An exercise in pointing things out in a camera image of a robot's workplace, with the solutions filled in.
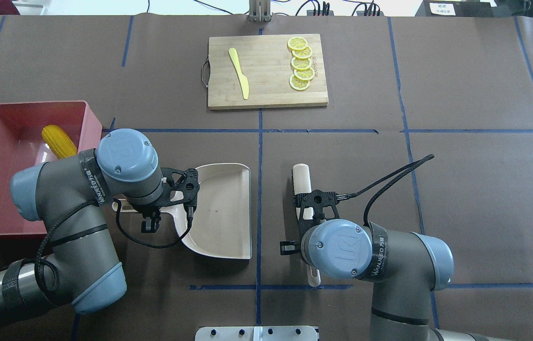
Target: wooden cutting board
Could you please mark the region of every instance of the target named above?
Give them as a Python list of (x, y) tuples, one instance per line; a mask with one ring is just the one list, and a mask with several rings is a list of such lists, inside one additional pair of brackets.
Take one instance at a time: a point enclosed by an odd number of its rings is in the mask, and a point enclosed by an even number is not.
[[(290, 87), (293, 73), (288, 39), (301, 36), (312, 48), (312, 67), (316, 71), (308, 89)], [(243, 75), (249, 81), (249, 98), (243, 99), (229, 48), (236, 48)], [(328, 105), (321, 36), (264, 35), (211, 37), (208, 46), (210, 79), (208, 109), (291, 108)]]

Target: yellow toy corn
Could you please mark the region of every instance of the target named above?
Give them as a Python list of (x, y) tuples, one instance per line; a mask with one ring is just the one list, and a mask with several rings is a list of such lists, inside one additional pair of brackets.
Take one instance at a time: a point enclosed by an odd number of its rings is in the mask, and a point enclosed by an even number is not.
[(72, 157), (77, 154), (77, 147), (61, 127), (48, 125), (41, 130), (41, 137), (57, 158)]

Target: knife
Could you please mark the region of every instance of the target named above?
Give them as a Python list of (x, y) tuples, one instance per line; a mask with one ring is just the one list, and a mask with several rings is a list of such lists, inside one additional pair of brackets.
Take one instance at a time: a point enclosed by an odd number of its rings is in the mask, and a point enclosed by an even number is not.
[(229, 56), (231, 57), (232, 64), (235, 65), (235, 71), (237, 72), (237, 77), (239, 78), (239, 85), (241, 85), (241, 93), (243, 95), (243, 99), (248, 99), (248, 78), (241, 72), (241, 66), (239, 65), (239, 56), (237, 56), (237, 50), (234, 47), (229, 48)]

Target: blue joint cap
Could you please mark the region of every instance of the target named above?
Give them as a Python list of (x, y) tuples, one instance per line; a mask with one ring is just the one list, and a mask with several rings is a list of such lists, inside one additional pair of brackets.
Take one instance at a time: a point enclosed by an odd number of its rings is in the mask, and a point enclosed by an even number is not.
[(329, 277), (359, 276), (370, 265), (372, 241), (363, 227), (344, 219), (312, 227), (302, 239), (305, 259)]
[(433, 290), (443, 290), (450, 285), (452, 275), (454, 274), (454, 256), (450, 247), (439, 238), (430, 237), (419, 233), (414, 233), (431, 256), (433, 267), (435, 268), (435, 288)]
[(9, 194), (14, 201), (14, 205), (20, 215), (30, 222), (41, 220), (37, 213), (35, 192), (37, 189), (37, 179), (44, 163), (21, 170), (16, 173), (9, 182)]
[(135, 183), (150, 177), (159, 158), (149, 139), (134, 129), (117, 129), (98, 144), (96, 160), (102, 172), (118, 181)]
[(75, 312), (85, 315), (98, 311), (119, 300), (128, 289), (121, 262), (113, 266), (106, 274), (98, 278), (93, 285), (73, 300), (71, 305)]

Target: pink bin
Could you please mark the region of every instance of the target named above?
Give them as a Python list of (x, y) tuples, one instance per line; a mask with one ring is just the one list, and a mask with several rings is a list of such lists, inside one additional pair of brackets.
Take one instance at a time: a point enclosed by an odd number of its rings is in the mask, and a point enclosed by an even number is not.
[(23, 169), (56, 156), (41, 138), (47, 125), (59, 125), (78, 151), (98, 147), (102, 125), (85, 101), (0, 104), (0, 237), (43, 237), (43, 222), (27, 222), (9, 195), (9, 181)]

